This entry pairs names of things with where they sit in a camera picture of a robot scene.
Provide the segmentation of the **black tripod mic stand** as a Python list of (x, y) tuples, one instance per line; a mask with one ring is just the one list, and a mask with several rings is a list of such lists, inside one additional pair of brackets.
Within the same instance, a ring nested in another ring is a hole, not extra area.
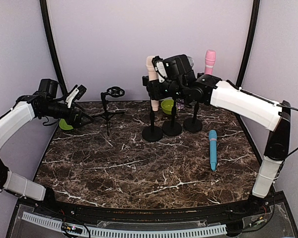
[(112, 119), (112, 117), (114, 117), (115, 115), (123, 115), (125, 112), (123, 112), (123, 111), (116, 112), (116, 111), (109, 110), (110, 101), (107, 100), (107, 97), (120, 98), (120, 97), (123, 97), (124, 95), (125, 95), (125, 90), (118, 86), (110, 87), (105, 92), (100, 93), (101, 102), (102, 102), (102, 106), (103, 106), (103, 112), (101, 114), (92, 115), (92, 118), (94, 118), (94, 119), (102, 118), (105, 120), (108, 136), (109, 136), (109, 124), (110, 124), (110, 120)]

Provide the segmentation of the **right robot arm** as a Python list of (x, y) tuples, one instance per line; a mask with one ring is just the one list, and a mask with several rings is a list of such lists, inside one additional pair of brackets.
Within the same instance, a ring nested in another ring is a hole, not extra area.
[(249, 118), (269, 130), (269, 137), (265, 147), (262, 163), (252, 189), (252, 195), (244, 203), (243, 210), (248, 215), (254, 215), (263, 206), (261, 198), (269, 192), (281, 164), (291, 154), (291, 106), (287, 101), (281, 103), (262, 98), (242, 88), (234, 86), (229, 80), (203, 74), (193, 77), (185, 84), (178, 79), (149, 80), (142, 78), (149, 97), (153, 100), (162, 100), (167, 97), (178, 97), (185, 102), (199, 102), (218, 108), (229, 110), (243, 117)]

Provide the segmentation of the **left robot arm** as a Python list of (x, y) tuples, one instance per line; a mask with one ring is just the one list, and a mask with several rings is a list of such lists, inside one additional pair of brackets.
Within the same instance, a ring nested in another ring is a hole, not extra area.
[[(42, 79), (39, 88), (31, 95), (22, 95), (0, 117), (0, 151), (16, 133), (34, 119), (63, 119), (67, 125), (80, 128), (93, 119), (75, 104), (86, 92), (83, 85), (75, 86), (68, 94), (57, 98), (58, 82)], [(0, 158), (0, 193), (8, 191), (22, 198), (41, 201), (40, 207), (49, 216), (60, 212), (60, 205), (46, 197), (47, 188), (21, 176), (8, 168)]]

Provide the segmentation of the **blue microphone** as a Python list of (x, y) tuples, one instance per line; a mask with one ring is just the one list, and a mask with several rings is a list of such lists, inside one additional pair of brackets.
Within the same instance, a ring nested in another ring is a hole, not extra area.
[(217, 169), (217, 132), (210, 130), (209, 132), (209, 143), (210, 143), (210, 166), (211, 170)]

